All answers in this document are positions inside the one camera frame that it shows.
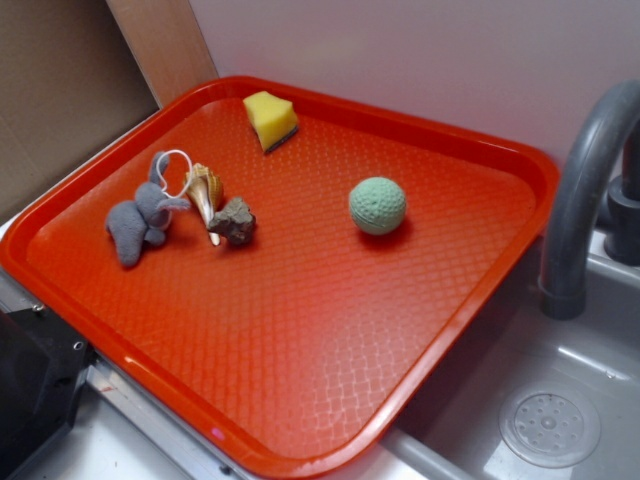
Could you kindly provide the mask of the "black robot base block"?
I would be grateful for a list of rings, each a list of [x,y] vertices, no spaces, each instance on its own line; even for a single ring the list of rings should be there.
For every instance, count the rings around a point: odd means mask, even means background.
[[[49,309],[1,314],[1,477],[16,478],[74,427],[88,340]]]

